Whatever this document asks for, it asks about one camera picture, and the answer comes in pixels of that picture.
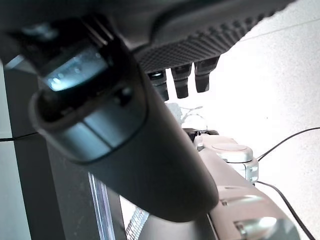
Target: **black wire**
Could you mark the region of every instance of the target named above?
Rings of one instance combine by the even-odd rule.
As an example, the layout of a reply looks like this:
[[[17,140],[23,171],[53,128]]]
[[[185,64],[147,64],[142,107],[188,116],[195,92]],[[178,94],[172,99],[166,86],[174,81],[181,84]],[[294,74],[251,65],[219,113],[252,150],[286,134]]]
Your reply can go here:
[[[307,235],[307,237],[311,240],[316,240],[315,237],[311,234],[311,232],[308,230],[308,228],[304,225],[304,223],[302,222],[302,220],[300,219],[300,217],[298,216],[298,214],[296,213],[296,211],[294,210],[294,208],[291,206],[291,204],[289,203],[289,201],[287,200],[287,198],[285,197],[285,195],[275,186],[262,182],[262,181],[257,181],[258,184],[263,184],[266,185],[272,189],[274,189],[279,195],[280,197],[283,199],[285,205],[288,207],[288,209],[290,210],[290,212],[292,213],[294,219],[297,221],[297,223],[299,224],[299,226],[302,228],[302,230],[304,231],[304,233]]]
[[[19,139],[21,139],[21,138],[25,138],[25,137],[32,136],[32,135],[36,135],[36,134],[38,134],[38,133],[37,133],[37,132],[33,132],[33,133],[29,133],[29,134],[22,135],[22,136],[8,137],[8,138],[0,138],[0,143],[1,143],[1,142],[16,141],[16,140],[19,140]]]
[[[266,151],[264,154],[262,154],[261,156],[259,156],[259,157],[257,158],[258,162],[260,162],[261,159],[263,159],[265,156],[267,156],[269,153],[271,153],[273,150],[275,150],[277,147],[279,147],[281,144],[283,144],[284,142],[288,141],[289,139],[291,139],[291,138],[293,138],[293,137],[295,137],[295,136],[297,136],[297,135],[299,135],[299,134],[303,134],[303,133],[305,133],[305,132],[309,132],[309,131],[312,131],[312,130],[318,130],[318,129],[320,129],[320,127],[308,128],[308,129],[306,129],[306,130],[299,131],[299,132],[297,132],[297,133],[295,133],[295,134],[287,137],[285,140],[279,142],[279,143],[278,143],[277,145],[275,145],[273,148],[271,148],[270,150]]]

